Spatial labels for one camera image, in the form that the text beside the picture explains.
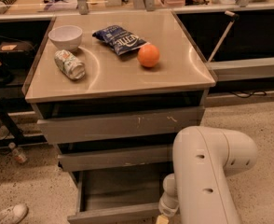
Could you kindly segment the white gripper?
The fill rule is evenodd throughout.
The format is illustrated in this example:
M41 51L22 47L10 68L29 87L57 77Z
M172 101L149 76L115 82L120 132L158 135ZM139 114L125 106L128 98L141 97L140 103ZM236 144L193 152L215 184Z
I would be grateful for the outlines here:
M169 224L168 217L173 217L179 209L178 199L163 193L158 203L158 210L162 215L156 219L156 224Z

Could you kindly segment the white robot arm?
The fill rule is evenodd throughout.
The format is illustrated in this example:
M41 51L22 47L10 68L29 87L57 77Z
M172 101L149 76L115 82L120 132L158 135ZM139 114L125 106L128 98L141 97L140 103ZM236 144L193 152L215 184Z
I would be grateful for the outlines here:
M203 126L182 129L172 147L173 173L163 180L156 224L241 224L226 178L256 164L257 145L245 133Z

